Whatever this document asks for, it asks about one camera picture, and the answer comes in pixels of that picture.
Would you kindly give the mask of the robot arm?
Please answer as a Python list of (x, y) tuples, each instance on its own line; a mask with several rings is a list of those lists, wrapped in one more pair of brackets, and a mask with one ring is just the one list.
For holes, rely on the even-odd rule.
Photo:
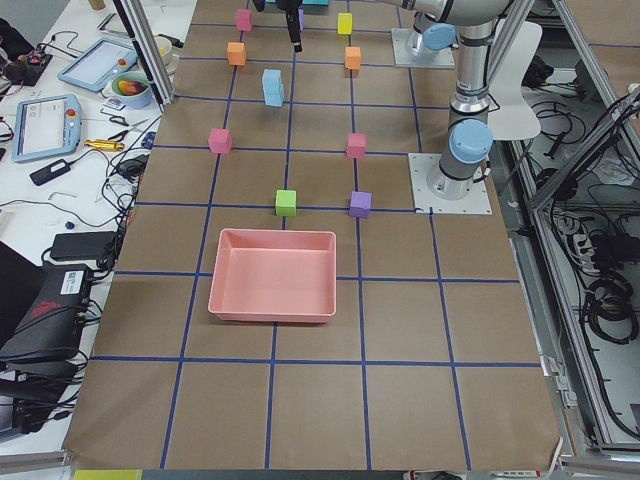
[(412, 56), (458, 45), (456, 88), (449, 103), (448, 139), (439, 162), (427, 174), (426, 183), (437, 197), (464, 198), (474, 174), (493, 144), (487, 126), (490, 107), (487, 82), (494, 28), (506, 1), (438, 0), (395, 1), (414, 13), (413, 30), (406, 41)]

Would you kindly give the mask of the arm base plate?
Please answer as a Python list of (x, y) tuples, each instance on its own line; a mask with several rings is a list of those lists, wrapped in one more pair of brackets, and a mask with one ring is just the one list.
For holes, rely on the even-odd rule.
[(407, 68), (453, 69), (451, 46), (456, 29), (450, 24), (435, 24), (423, 33), (415, 29), (391, 30), (395, 64)]
[(409, 153), (414, 211), (419, 214), (491, 215), (480, 167), (466, 180), (453, 180), (440, 169), (440, 154)]

